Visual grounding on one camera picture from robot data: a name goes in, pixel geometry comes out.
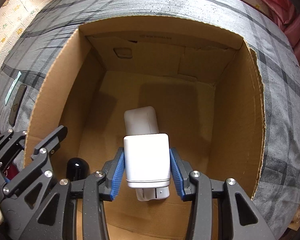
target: plaid fabric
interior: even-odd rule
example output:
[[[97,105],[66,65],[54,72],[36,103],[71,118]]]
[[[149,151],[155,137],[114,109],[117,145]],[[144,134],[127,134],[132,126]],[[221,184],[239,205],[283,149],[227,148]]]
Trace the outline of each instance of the plaid fabric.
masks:
[[[0,129],[18,87],[28,86],[15,130],[26,130],[47,71],[82,23],[118,16],[167,15],[228,29],[256,51],[264,83],[265,149],[253,202],[278,239],[300,203],[300,68],[287,37],[267,17],[240,0],[53,0],[38,13],[0,69]],[[22,75],[5,106],[17,73]],[[20,154],[16,162],[23,163]]]

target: light blue strip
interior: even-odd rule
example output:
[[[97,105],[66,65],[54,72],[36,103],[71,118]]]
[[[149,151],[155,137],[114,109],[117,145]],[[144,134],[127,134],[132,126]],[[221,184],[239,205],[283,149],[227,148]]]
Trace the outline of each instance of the light blue strip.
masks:
[[[5,104],[7,105],[7,102],[11,96],[12,90],[14,89],[14,87],[16,86],[16,83],[18,82],[19,77],[21,76],[21,72],[18,72],[17,77],[15,78],[15,80],[12,82],[11,87],[9,88],[9,91],[7,93],[6,99],[4,100]]]

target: screw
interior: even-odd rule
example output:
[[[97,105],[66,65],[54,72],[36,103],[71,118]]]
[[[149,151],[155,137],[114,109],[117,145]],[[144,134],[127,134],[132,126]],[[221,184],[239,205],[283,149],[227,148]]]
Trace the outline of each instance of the screw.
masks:
[[[47,149],[46,148],[41,148],[39,150],[39,152],[42,153],[42,154],[45,154],[45,153],[47,153]]]
[[[62,180],[60,180],[59,183],[60,183],[60,185],[64,186],[64,185],[67,185],[68,182],[69,182],[69,180],[67,180],[67,179],[62,179]]]
[[[190,175],[191,175],[192,177],[197,178],[197,177],[199,177],[199,176],[201,175],[201,173],[200,173],[200,171],[191,171],[191,172],[190,172]]]
[[[103,171],[96,171],[96,172],[94,173],[94,176],[100,178],[100,177],[102,177],[104,174],[105,174],[105,173],[104,173]]]
[[[45,175],[47,178],[51,178],[51,177],[52,177],[52,171],[47,170],[47,171],[44,172],[44,175]]]
[[[3,188],[3,193],[4,193],[5,195],[7,195],[7,194],[9,193],[9,189],[8,189],[7,187],[4,187],[4,188]]]
[[[235,181],[235,179],[233,179],[233,178],[229,178],[229,179],[227,179],[227,183],[228,183],[229,185],[234,185],[234,184],[236,183],[236,181]]]

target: cardboard box floor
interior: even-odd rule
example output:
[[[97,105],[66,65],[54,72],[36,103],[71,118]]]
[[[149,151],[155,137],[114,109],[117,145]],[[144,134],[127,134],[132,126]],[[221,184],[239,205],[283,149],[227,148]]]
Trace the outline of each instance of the cardboard box floor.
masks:
[[[253,196],[265,132],[255,55],[235,33],[174,17],[81,25],[40,89],[26,164],[31,149],[62,124],[68,135],[51,158],[57,177],[65,176],[66,163],[75,156],[91,171],[101,169],[123,146],[123,113],[143,106],[154,107],[160,132],[195,170],[212,179],[235,178]],[[105,211],[111,239],[182,239],[190,203],[180,200],[172,180],[169,198],[139,202],[124,176]],[[77,223],[80,232],[81,220]]]

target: white power adapter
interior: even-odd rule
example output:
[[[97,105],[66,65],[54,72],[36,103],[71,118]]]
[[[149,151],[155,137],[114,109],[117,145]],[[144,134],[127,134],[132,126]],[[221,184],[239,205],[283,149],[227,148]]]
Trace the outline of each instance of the white power adapter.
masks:
[[[159,134],[152,106],[124,113],[124,156],[128,186],[140,201],[167,198],[170,184],[169,138]]]

